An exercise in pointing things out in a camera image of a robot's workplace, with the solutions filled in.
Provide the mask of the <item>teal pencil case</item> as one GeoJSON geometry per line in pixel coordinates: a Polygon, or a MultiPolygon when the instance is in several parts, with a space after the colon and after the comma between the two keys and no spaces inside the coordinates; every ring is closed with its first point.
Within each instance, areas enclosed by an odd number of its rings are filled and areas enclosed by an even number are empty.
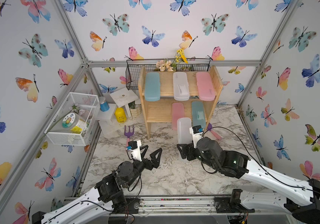
{"type": "Polygon", "coordinates": [[[145,100],[154,102],[160,100],[160,74],[158,72],[149,72],[146,74],[145,82],[145,100]]]}
{"type": "Polygon", "coordinates": [[[201,101],[193,101],[192,106],[192,126],[201,126],[201,128],[206,127],[206,116],[204,105],[201,101]]]}

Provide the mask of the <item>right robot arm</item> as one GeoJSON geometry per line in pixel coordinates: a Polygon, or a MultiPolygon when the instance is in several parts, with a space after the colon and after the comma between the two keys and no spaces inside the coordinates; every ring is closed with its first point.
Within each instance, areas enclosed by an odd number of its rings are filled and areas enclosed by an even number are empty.
{"type": "Polygon", "coordinates": [[[291,214],[305,224],[320,224],[320,181],[299,180],[267,168],[237,151],[223,150],[219,143],[204,137],[196,143],[177,144],[182,157],[199,160],[213,169],[212,174],[244,179],[264,186],[273,193],[251,193],[236,189],[229,206],[232,210],[277,210],[291,214]]]}

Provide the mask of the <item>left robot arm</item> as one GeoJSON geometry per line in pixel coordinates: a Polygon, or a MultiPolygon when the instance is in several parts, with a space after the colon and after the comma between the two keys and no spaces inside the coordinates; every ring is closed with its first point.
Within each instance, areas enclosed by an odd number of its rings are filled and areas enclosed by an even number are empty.
{"type": "Polygon", "coordinates": [[[124,212],[132,202],[127,201],[123,189],[138,184],[142,186],[141,173],[160,165],[162,149],[152,152],[149,159],[144,157],[147,150],[147,145],[138,147],[135,152],[139,152],[139,159],[132,156],[132,161],[121,163],[111,174],[72,202],[48,213],[39,211],[33,214],[32,223],[86,224],[100,216],[124,212]]]}

